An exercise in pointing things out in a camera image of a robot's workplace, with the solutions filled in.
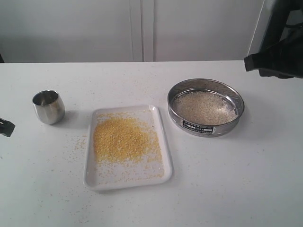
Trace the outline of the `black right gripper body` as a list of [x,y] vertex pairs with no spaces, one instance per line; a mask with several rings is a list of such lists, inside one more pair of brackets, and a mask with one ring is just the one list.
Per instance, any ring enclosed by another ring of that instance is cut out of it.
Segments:
[[287,29],[286,40],[302,40],[303,39],[303,1],[302,0],[286,0],[289,10],[289,18],[287,19],[285,28]]

